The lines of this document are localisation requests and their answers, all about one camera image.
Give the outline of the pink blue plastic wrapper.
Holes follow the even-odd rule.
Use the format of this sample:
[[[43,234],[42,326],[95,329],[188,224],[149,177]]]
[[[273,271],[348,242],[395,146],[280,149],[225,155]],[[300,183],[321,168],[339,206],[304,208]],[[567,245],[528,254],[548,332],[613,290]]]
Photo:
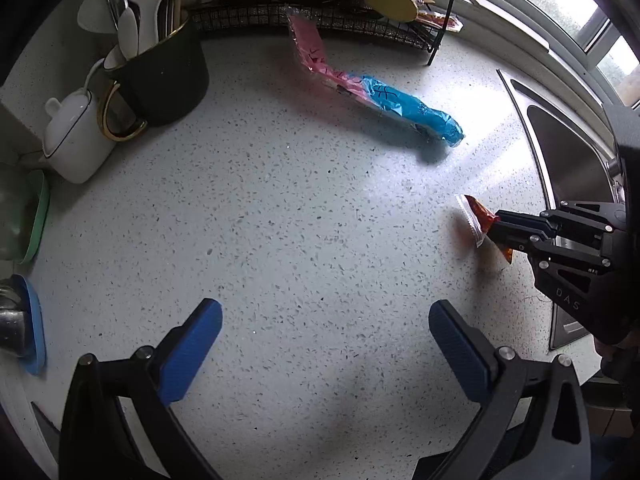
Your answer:
[[[342,96],[417,132],[434,136],[450,148],[462,142],[463,130],[449,114],[378,78],[337,70],[328,62],[316,24],[292,8],[286,10],[286,18],[298,62],[306,73]]]

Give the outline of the red sauce packet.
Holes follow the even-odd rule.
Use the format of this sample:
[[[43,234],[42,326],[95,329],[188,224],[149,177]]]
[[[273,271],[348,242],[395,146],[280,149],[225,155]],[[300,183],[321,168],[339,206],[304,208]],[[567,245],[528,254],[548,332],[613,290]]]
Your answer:
[[[466,224],[469,226],[474,246],[480,248],[487,240],[489,229],[500,217],[471,195],[457,194],[456,201]]]

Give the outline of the window frame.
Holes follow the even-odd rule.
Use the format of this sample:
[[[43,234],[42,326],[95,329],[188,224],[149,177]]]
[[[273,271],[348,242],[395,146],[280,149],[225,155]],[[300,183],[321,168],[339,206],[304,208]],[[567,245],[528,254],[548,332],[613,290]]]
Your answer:
[[[594,0],[489,0],[512,8],[557,42],[576,72],[622,104],[639,107],[639,58]]]

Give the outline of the stainless steel kitchen sink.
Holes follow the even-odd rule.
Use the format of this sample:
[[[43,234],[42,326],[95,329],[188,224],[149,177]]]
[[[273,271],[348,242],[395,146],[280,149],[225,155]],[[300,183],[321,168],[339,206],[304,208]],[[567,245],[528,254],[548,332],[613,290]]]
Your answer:
[[[546,208],[499,211],[489,237],[525,254],[536,289],[584,330],[618,344],[632,323],[624,301],[631,238],[625,204],[614,193],[620,170],[537,92],[510,76],[502,81],[528,137]]]

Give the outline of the black utensil holder cup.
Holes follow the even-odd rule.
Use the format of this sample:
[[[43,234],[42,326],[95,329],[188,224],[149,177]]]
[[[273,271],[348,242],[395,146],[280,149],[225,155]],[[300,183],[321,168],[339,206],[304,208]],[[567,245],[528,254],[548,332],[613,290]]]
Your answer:
[[[149,127],[172,124],[194,110],[204,99],[209,73],[198,31],[190,21],[149,50],[121,61],[114,48],[103,62],[112,86]]]

